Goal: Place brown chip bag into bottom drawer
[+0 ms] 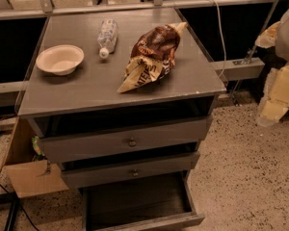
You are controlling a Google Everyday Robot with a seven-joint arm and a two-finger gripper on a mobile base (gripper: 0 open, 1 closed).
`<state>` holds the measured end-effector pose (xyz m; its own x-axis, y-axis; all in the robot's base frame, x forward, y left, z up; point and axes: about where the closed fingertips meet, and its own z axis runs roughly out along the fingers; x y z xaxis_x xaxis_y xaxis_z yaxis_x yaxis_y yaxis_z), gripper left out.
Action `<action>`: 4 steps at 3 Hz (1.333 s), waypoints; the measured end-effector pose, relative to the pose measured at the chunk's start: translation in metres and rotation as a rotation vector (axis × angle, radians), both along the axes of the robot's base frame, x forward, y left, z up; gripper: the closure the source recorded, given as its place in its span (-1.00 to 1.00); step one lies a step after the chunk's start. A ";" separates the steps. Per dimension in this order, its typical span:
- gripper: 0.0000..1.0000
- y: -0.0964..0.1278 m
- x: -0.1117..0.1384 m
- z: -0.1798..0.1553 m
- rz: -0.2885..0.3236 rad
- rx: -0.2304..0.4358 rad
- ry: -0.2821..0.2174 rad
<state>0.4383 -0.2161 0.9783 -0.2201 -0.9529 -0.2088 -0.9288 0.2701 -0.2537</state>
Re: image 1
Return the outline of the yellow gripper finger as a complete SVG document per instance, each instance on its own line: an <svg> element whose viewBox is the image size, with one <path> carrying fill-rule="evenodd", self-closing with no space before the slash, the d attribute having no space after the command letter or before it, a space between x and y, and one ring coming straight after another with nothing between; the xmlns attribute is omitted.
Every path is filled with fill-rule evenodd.
<svg viewBox="0 0 289 231"><path fill-rule="evenodd" d="M280 22L276 22L268 27L260 36L257 37L255 45L261 48L270 48L276 45L276 30Z"/></svg>
<svg viewBox="0 0 289 231"><path fill-rule="evenodd" d="M272 68L264 86L256 122L263 127L278 123L289 110L289 64L281 69Z"/></svg>

